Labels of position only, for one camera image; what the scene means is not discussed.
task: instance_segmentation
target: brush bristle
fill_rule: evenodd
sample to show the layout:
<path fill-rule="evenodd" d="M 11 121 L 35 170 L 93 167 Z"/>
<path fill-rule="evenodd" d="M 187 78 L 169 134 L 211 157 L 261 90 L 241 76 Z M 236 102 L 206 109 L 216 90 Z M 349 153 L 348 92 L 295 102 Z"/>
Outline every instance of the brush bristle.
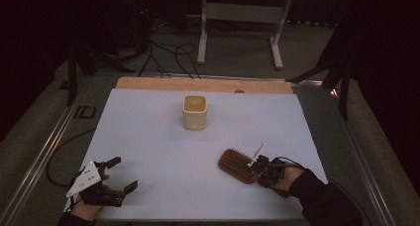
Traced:
<path fill-rule="evenodd" d="M 235 149 L 225 151 L 219 160 L 219 168 L 245 184 L 258 180 L 248 164 L 251 158 Z"/>

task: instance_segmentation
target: robotic arm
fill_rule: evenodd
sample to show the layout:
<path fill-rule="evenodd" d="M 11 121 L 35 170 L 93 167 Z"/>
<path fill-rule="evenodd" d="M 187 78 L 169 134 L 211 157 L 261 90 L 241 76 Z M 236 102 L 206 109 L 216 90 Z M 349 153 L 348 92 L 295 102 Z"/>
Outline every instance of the robotic arm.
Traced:
<path fill-rule="evenodd" d="M 123 191 L 111 190 L 102 184 L 105 169 L 110 169 L 120 162 L 120 157 L 106 163 L 90 162 L 73 177 L 70 189 L 65 196 L 72 199 L 73 195 L 79 193 L 86 204 L 121 207 L 126 195 L 137 188 L 138 182 L 130 183 L 124 187 Z"/>

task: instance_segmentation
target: black cable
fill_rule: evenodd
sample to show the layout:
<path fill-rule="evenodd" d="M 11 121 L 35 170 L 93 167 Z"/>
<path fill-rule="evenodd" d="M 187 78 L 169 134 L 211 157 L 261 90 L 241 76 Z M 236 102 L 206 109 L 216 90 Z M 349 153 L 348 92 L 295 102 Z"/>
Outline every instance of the black cable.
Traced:
<path fill-rule="evenodd" d="M 71 196 L 70 198 L 70 205 L 68 205 L 68 207 L 65 209 L 65 212 L 69 212 L 73 209 L 74 205 L 76 205 L 77 203 L 79 203 L 81 201 L 81 198 L 79 198 L 79 200 L 74 202 L 74 196 Z"/>
<path fill-rule="evenodd" d="M 143 71 L 145 70 L 146 66 L 149 63 L 149 60 L 151 60 L 151 55 L 148 54 L 148 51 L 146 51 L 147 55 L 148 55 L 148 59 L 146 60 L 146 62 L 143 64 L 142 68 L 140 68 L 139 74 L 137 76 L 141 76 Z"/>
<path fill-rule="evenodd" d="M 287 168 L 287 167 L 295 167 L 295 168 L 302 168 L 302 165 L 297 164 L 281 164 L 281 165 L 264 165 L 265 168 Z"/>
<path fill-rule="evenodd" d="M 368 217 L 368 214 L 366 213 L 366 211 L 362 208 L 362 206 L 358 203 L 358 201 L 348 192 L 348 191 L 346 191 L 341 185 L 339 185 L 336 181 L 334 181 L 333 179 L 331 179 L 329 176 L 327 176 L 327 178 L 328 178 L 328 180 L 330 180 L 331 182 L 333 182 L 337 187 L 339 187 L 343 192 L 345 192 L 348 196 L 349 196 L 349 198 L 353 201 L 353 203 L 355 204 L 355 205 L 357 205 L 358 206 L 358 208 L 359 208 L 359 210 L 362 212 L 362 214 L 365 216 L 365 218 L 367 219 L 367 221 L 368 221 L 368 225 L 372 225 L 371 224 L 371 221 L 370 221 L 370 218 Z"/>
<path fill-rule="evenodd" d="M 178 64 L 178 66 L 186 73 L 186 74 L 188 74 L 189 75 L 189 77 L 191 78 L 191 79 L 193 79 L 194 77 L 192 77 L 192 75 L 191 75 L 191 73 L 189 73 L 189 71 L 188 70 L 186 70 L 185 69 L 185 67 L 180 63 L 180 61 L 179 61 L 179 59 L 178 59 L 178 56 L 188 56 L 189 57 L 189 59 L 191 60 L 191 63 L 192 63 L 192 65 L 193 65 L 193 68 L 194 68 L 194 71 L 195 71 L 195 73 L 196 73 L 196 75 L 198 76 L 198 78 L 200 78 L 201 79 L 201 76 L 200 76 L 200 74 L 198 73 L 198 71 L 197 71 L 197 68 L 196 68 L 196 66 L 195 66 L 195 62 L 194 62 L 194 60 L 193 60 L 193 58 L 192 58 L 192 56 L 191 56 L 191 54 L 193 54 L 196 50 L 197 50 L 197 48 L 194 46 L 194 45 L 192 45 L 192 44 L 184 44 L 184 45 L 180 45 L 180 46 L 174 46 L 174 45 L 169 45 L 169 44 L 164 44 L 164 43 L 159 43 L 159 42 L 155 42 L 155 41 L 151 41 L 152 42 L 152 44 L 153 45 L 155 45 L 156 47 L 158 47 L 158 48 L 160 48 L 160 49 L 162 49 L 162 50 L 164 50 L 164 51 L 167 51 L 167 52 L 169 52 L 169 53 L 171 53 L 171 54 L 174 54 L 175 55 L 175 59 L 176 59 L 176 63 Z M 175 49 L 175 51 L 172 51 L 172 50 L 170 50 L 170 49 L 167 49 L 167 48 L 165 48 L 164 46 L 168 46 L 168 47 L 171 47 L 171 48 L 174 48 Z M 192 47 L 192 51 L 187 51 L 186 49 L 184 49 L 183 47 L 187 47 L 187 46 L 189 46 L 189 47 Z"/>
<path fill-rule="evenodd" d="M 47 176 L 47 179 L 51 182 L 51 183 L 53 183 L 53 184 L 55 184 L 55 185 L 58 185 L 58 186 L 62 186 L 62 187 L 69 187 L 69 184 L 64 184 L 64 183 L 60 183 L 60 182 L 57 182 L 57 181 L 55 181 L 51 176 L 50 176 L 50 164 L 51 164 L 51 162 L 52 162 L 52 160 L 53 160 L 53 157 L 55 156 L 55 154 L 63 147 L 63 146 L 65 146 L 66 144 L 68 144 L 69 142 L 71 142 L 71 141 L 73 141 L 73 140 L 75 140 L 75 139 L 77 139 L 77 138 L 79 138 L 79 137 L 81 137 L 81 136 L 83 136 L 83 135 L 85 135 L 85 134 L 88 134 L 88 133 L 90 133 L 90 132 L 93 132 L 93 131 L 95 131 L 96 130 L 96 128 L 93 128 L 93 129 L 90 129 L 90 130 L 87 130 L 87 131 L 85 131 L 85 132 L 83 132 L 83 133 L 81 133 L 81 134 L 78 134 L 78 135 L 76 135 L 76 136 L 74 136 L 74 137 L 72 137 L 72 138 L 70 138 L 70 139 L 68 139 L 68 140 L 66 140 L 66 141 L 64 141 L 62 144 L 60 144 L 60 145 L 58 145 L 56 148 L 55 148 L 55 150 L 54 150 L 54 152 L 52 153 L 52 156 L 50 157 L 50 159 L 49 159 L 49 161 L 48 161 L 48 163 L 47 163 L 47 166 L 46 166 L 46 176 Z"/>
<path fill-rule="evenodd" d="M 283 160 L 288 160 L 289 162 L 294 163 L 294 164 L 299 165 L 299 166 L 301 166 L 301 167 L 302 167 L 302 165 L 301 165 L 300 163 L 295 162 L 294 160 L 288 159 L 288 158 L 286 158 L 286 157 L 278 157 L 278 158 L 279 158 L 279 159 L 283 159 Z"/>
<path fill-rule="evenodd" d="M 153 55 L 153 47 L 152 47 L 152 43 L 149 42 L 149 53 L 148 53 L 148 59 L 146 60 L 145 64 L 142 66 L 142 69 L 139 72 L 140 76 L 143 72 L 143 70 L 145 69 L 146 65 L 148 64 L 150 59 L 153 59 L 155 61 L 155 64 L 157 65 L 157 71 L 160 72 L 160 77 L 163 76 L 163 74 L 165 73 L 169 78 L 171 78 L 170 74 L 163 68 L 161 67 L 161 65 L 159 64 L 158 60 L 155 58 L 155 56 Z"/>

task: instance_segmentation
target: wooden edge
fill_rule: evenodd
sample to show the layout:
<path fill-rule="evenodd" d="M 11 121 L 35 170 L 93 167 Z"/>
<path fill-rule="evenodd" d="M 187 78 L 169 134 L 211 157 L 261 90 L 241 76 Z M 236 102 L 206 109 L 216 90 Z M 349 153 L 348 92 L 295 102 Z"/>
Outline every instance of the wooden edge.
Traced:
<path fill-rule="evenodd" d="M 283 80 L 187 79 L 124 76 L 118 80 L 116 88 L 293 94 L 291 85 Z"/>

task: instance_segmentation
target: white tabletop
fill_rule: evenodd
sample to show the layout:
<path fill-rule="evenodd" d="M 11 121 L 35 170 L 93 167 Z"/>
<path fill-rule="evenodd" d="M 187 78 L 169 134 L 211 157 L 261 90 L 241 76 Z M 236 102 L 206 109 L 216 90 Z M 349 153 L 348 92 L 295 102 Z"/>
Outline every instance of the white tabletop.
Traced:
<path fill-rule="evenodd" d="M 207 98 L 207 127 L 182 126 L 188 94 Z M 293 94 L 114 89 L 83 161 L 122 162 L 106 173 L 116 190 L 138 180 L 123 206 L 103 220 L 229 221 L 301 218 L 297 199 L 257 183 L 243 184 L 218 167 L 225 150 L 288 157 L 327 181 L 300 103 Z"/>

